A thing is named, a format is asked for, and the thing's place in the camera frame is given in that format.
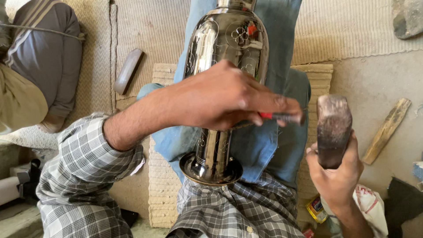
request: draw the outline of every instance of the blue jeans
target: blue jeans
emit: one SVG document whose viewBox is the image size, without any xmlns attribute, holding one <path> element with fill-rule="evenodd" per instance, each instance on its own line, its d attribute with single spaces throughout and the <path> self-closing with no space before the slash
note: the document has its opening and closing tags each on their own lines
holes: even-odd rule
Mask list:
<svg viewBox="0 0 423 238">
<path fill-rule="evenodd" d="M 295 98 L 301 107 L 305 108 L 311 94 L 307 75 L 290 69 L 294 28 L 300 5 L 301 0 L 258 0 L 254 12 L 266 27 L 271 49 L 266 86 L 275 93 Z M 197 22 L 214 8 L 216 8 L 216 0 L 191 0 L 190 15 L 185 30 L 184 51 L 179 58 L 174 83 L 182 80 L 188 44 Z M 162 85 L 153 83 L 145 85 L 140 90 L 137 99 L 160 87 Z M 251 126 L 234 131 L 231 156 L 237 158 L 243 165 L 243 178 L 248 182 L 254 182 L 262 171 L 267 169 L 285 185 L 296 188 L 296 175 L 307 141 L 307 127 L 308 119 L 301 127 L 288 125 L 284 128 L 278 127 L 275 121 L 267 121 L 262 127 Z M 164 156 L 183 182 L 184 175 L 179 168 L 179 159 L 185 152 L 193 149 L 196 141 L 196 138 L 184 135 L 195 133 L 195 128 L 171 127 L 169 130 L 173 130 L 172 133 L 163 130 L 153 134 L 156 143 L 159 141 L 155 149 Z M 180 145 L 186 144 L 190 146 L 181 149 Z"/>
</svg>

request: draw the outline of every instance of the metal vase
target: metal vase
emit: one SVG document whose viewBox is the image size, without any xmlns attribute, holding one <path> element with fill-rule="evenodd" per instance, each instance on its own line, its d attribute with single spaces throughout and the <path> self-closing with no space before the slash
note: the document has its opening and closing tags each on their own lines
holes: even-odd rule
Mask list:
<svg viewBox="0 0 423 238">
<path fill-rule="evenodd" d="M 217 8 L 203 16 L 192 33 L 184 79 L 227 59 L 265 84 L 269 42 L 263 23 L 253 13 L 254 5 L 255 0 L 217 0 Z M 242 176 L 242 166 L 229 157 L 231 137 L 232 130 L 202 128 L 197 150 L 179 162 L 183 173 L 211 186 L 236 182 Z"/>
</svg>

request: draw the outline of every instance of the hand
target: hand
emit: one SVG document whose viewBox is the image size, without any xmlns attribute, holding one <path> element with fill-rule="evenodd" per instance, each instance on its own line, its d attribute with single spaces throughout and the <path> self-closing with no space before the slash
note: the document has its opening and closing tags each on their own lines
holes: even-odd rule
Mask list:
<svg viewBox="0 0 423 238">
<path fill-rule="evenodd" d="M 227 130 L 241 120 L 263 124 L 258 112 L 285 112 L 302 115 L 299 103 L 272 93 L 250 74 L 222 60 L 205 72 L 180 83 L 158 89 L 145 97 L 150 102 L 166 102 L 162 116 L 168 125 L 186 125 Z"/>
<path fill-rule="evenodd" d="M 335 215 L 341 213 L 343 209 L 355 206 L 352 195 L 364 169 L 363 163 L 358 158 L 357 144 L 355 132 L 352 131 L 342 164 L 338 169 L 323 169 L 320 166 L 317 143 L 306 150 L 311 180 Z"/>
</svg>

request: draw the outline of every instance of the yellow packet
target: yellow packet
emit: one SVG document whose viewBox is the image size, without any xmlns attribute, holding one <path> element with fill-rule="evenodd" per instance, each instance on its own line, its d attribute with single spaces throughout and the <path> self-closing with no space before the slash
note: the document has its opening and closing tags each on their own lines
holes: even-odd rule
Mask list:
<svg viewBox="0 0 423 238">
<path fill-rule="evenodd" d="M 317 194 L 309 203 L 305 205 L 310 215 L 316 222 L 322 224 L 329 217 L 321 204 L 320 194 Z"/>
</svg>

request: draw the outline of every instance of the beige rug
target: beige rug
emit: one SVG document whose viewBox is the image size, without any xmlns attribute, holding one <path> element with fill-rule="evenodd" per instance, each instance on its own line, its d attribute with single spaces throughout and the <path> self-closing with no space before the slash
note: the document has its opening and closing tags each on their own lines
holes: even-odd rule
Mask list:
<svg viewBox="0 0 423 238">
<path fill-rule="evenodd" d="M 175 70 L 176 64 L 155 64 L 152 83 L 164 86 L 173 84 Z M 170 228 L 178 218 L 176 195 L 181 182 L 163 156 L 154 150 L 155 145 L 156 142 L 150 136 L 148 216 L 151 227 Z"/>
<path fill-rule="evenodd" d="M 183 50 L 190 0 L 115 0 L 118 5 L 117 72 L 128 53 L 140 48 L 145 55 L 126 95 L 134 97 L 151 82 L 155 63 L 178 63 Z"/>
<path fill-rule="evenodd" d="M 303 0 L 292 65 L 423 49 L 423 37 L 400 40 L 392 0 Z"/>
<path fill-rule="evenodd" d="M 176 64 L 183 50 L 190 0 L 116 0 L 120 71 L 129 51 L 146 55 L 126 95 L 151 81 L 154 63 Z M 423 37 L 393 34 L 391 0 L 303 0 L 295 29 L 292 65 L 423 49 Z"/>
<path fill-rule="evenodd" d="M 10 17 L 13 18 L 15 12 L 26 2 L 28 0 L 8 0 L 6 10 Z M 111 47 L 116 47 L 117 27 L 116 6 L 111 7 L 109 0 L 63 2 L 75 10 L 83 31 L 87 33 L 75 108 L 65 121 L 64 127 L 67 127 L 75 120 L 95 111 L 112 113 L 115 107 L 115 92 L 111 85 L 115 80 L 116 51 L 112 51 Z M 36 127 L 27 127 L 0 136 L 0 140 L 31 148 L 57 149 L 56 137 L 57 134 L 45 134 Z"/>
<path fill-rule="evenodd" d="M 317 141 L 317 97 L 329 94 L 330 81 L 332 79 L 333 65 L 331 64 L 308 64 L 293 66 L 292 68 L 306 72 L 311 85 L 311 99 L 309 103 L 308 139 L 306 147 Z M 175 64 L 155 64 L 153 70 L 153 83 L 161 83 L 165 86 L 173 84 Z M 152 227 L 170 228 L 178 218 L 176 212 L 176 195 L 181 183 L 178 176 L 171 169 L 165 159 L 154 150 L 153 138 L 150 136 L 150 159 L 148 162 L 148 208 L 150 225 Z M 315 223 L 314 219 L 305 209 L 305 204 L 318 192 L 310 179 L 308 165 L 305 159 L 301 161 L 297 175 L 298 184 L 298 217 L 300 225 L 307 222 Z"/>
</svg>

